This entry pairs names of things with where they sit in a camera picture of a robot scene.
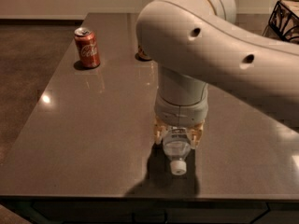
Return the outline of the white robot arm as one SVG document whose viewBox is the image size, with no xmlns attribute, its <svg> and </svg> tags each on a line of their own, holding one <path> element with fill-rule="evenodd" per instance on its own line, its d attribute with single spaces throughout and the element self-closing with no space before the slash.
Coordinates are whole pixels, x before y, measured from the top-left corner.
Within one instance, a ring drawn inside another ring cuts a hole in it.
<svg viewBox="0 0 299 224">
<path fill-rule="evenodd" d="M 235 0 L 154 0 L 140 12 L 138 45 L 158 64 L 156 143 L 182 129 L 198 145 L 209 85 L 299 128 L 299 46 L 243 30 L 235 15 Z"/>
</svg>

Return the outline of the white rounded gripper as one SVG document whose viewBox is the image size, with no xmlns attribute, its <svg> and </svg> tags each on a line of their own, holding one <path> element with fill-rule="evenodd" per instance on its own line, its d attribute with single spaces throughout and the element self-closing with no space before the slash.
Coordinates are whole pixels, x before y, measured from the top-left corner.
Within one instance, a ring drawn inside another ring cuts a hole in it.
<svg viewBox="0 0 299 224">
<path fill-rule="evenodd" d="M 191 149 L 196 149 L 199 146 L 204 132 L 204 120 L 208 111 L 206 94 L 195 105 L 172 105 L 160 95 L 157 95 L 154 111 L 156 117 L 154 119 L 153 133 L 156 145 L 162 143 L 163 137 L 167 132 L 167 125 L 170 125 L 188 128 L 187 136 L 191 142 Z"/>
</svg>

